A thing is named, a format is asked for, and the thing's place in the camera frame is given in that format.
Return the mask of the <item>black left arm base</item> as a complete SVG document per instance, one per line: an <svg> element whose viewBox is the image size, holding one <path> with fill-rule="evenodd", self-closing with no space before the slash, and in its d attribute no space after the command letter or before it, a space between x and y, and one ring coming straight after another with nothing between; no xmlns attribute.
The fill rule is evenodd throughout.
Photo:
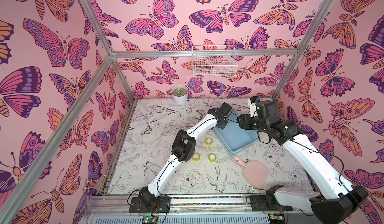
<svg viewBox="0 0 384 224"><path fill-rule="evenodd" d="M161 214L170 211L171 197L163 195L156 196L149 191L149 187L141 188L138 191L138 196L133 197L132 194L136 191L137 190L134 190L127 199L127 204L130 206L130 213Z"/></svg>

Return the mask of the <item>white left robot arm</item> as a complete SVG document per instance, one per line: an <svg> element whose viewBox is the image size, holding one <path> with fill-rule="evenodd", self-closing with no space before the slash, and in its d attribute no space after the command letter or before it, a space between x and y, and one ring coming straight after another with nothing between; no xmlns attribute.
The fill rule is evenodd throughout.
<svg viewBox="0 0 384 224"><path fill-rule="evenodd" d="M157 174L155 179L139 192L139 197L157 198L163 194L163 189L181 164L188 162L194 155L196 142L205 133L214 127L224 129L228 123L227 118L232 113L232 107L223 103L218 108L208 110L208 113L195 126L188 130L179 130L171 148L171 155L165 166Z"/></svg>

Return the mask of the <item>yellow tape roll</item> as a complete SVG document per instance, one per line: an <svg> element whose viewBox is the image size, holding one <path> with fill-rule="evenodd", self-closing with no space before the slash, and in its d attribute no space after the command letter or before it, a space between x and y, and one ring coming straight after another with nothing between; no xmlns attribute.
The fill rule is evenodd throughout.
<svg viewBox="0 0 384 224"><path fill-rule="evenodd" d="M212 138L206 138L206 139L205 139L205 144L206 144L207 146L211 146L211 145L213 144L213 139L212 139Z"/></svg>
<svg viewBox="0 0 384 224"><path fill-rule="evenodd" d="M215 163L217 160L217 156L215 154L209 154L209 161L211 163Z"/></svg>
<svg viewBox="0 0 384 224"><path fill-rule="evenodd" d="M194 153L192 156L192 159L194 162L198 162L200 160L201 156L199 153Z"/></svg>

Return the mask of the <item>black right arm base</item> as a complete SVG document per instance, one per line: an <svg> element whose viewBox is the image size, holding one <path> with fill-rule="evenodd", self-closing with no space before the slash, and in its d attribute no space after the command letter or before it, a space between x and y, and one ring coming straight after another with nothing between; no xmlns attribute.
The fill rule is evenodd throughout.
<svg viewBox="0 0 384 224"><path fill-rule="evenodd" d="M279 188L283 188L283 185L275 185L264 194L257 194L248 196L249 204L251 205L253 212L280 212L280 211L292 211L293 208L289 206L282 206L275 198L275 192Z"/></svg>

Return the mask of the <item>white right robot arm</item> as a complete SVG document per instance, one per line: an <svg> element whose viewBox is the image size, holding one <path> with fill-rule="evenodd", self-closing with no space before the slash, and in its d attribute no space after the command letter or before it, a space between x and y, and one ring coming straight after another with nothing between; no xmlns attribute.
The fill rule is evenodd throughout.
<svg viewBox="0 0 384 224"><path fill-rule="evenodd" d="M303 129L292 120L281 120L275 102L248 100L250 114L237 118L244 130L267 134L285 148L302 165L318 187L317 192L291 191L282 185L266 190L269 208L289 206L313 214L323 224L338 224L362 207L368 192L350 181L317 151Z"/></svg>

